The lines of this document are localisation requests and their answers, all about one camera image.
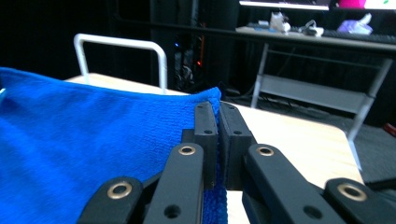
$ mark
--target keyboard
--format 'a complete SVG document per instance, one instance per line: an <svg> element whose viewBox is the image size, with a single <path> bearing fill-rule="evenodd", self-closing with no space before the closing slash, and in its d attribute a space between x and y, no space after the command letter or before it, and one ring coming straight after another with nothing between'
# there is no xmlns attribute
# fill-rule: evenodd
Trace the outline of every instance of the keyboard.
<svg viewBox="0 0 396 224"><path fill-rule="evenodd" d="M359 35L359 34L337 32L334 30L325 30L322 36L339 38L339 39L366 41L366 42L379 43L379 44L396 45L395 35Z"/></svg>

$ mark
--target table surface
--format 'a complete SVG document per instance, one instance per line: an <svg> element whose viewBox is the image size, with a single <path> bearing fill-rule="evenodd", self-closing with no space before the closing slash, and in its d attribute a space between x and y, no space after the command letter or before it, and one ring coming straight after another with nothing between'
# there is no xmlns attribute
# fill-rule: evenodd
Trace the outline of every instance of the table surface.
<svg viewBox="0 0 396 224"><path fill-rule="evenodd" d="M373 43L366 41L349 40L342 38L332 38L326 36L303 35L296 32L280 33L269 32L268 30L258 31L251 27L238 27L235 29L237 33L246 35L262 36L266 39L274 39L277 43L290 42L301 45L326 47L329 49L344 49L348 51L363 51L367 54L378 54L387 58L393 58L396 52L396 45Z"/></svg>
<svg viewBox="0 0 396 224"><path fill-rule="evenodd" d="M83 76L67 81L85 83ZM158 87L114 77L91 74L93 86L160 93ZM185 94L167 91L167 94ZM235 105L258 143L277 147L307 181L324 188L327 180L345 177L363 183L346 135L338 128L304 119ZM228 192L229 223L248 223L239 191Z"/></svg>

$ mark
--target white table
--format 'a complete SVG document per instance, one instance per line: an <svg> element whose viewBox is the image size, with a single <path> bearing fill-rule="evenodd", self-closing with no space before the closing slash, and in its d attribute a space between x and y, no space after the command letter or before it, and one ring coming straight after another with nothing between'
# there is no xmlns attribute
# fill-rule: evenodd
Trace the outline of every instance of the white table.
<svg viewBox="0 0 396 224"><path fill-rule="evenodd" d="M67 81L84 83L82 76ZM158 87L102 75L90 75L91 85L145 93ZM167 94L185 94L167 91ZM345 134L338 128L304 119L236 105L258 143L277 147L310 183L324 188L327 180L346 177L363 183ZM240 191L228 191L229 223L249 223Z"/></svg>

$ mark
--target metal rivet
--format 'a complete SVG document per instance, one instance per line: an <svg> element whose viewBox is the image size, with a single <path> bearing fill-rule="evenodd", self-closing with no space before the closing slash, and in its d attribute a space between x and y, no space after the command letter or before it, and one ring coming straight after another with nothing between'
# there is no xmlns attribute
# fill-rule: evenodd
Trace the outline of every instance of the metal rivet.
<svg viewBox="0 0 396 224"><path fill-rule="evenodd" d="M181 155L184 155L184 156L190 156L195 153L195 148L194 147L181 147L178 150L178 153L180 153Z"/></svg>
<svg viewBox="0 0 396 224"><path fill-rule="evenodd" d="M342 195L353 201L364 202L367 200L367 194L363 190L351 184L340 184L337 189Z"/></svg>
<svg viewBox="0 0 396 224"><path fill-rule="evenodd" d="M115 192L116 188L124 188L124 190L122 192ZM132 185L126 181L121 181L117 184L112 185L108 189L107 196L111 199L117 200L128 196L128 194L130 194L131 192L132 192Z"/></svg>
<svg viewBox="0 0 396 224"><path fill-rule="evenodd" d="M257 152L262 156L272 156L274 155L274 151L268 147L259 147L257 148Z"/></svg>

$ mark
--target pink object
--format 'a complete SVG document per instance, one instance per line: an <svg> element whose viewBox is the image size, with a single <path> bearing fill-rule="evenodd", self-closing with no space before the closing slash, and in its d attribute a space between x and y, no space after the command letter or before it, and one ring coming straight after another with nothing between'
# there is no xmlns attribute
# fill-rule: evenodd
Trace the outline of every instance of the pink object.
<svg viewBox="0 0 396 224"><path fill-rule="evenodd" d="M364 8L366 0L340 0L339 7L357 7Z"/></svg>

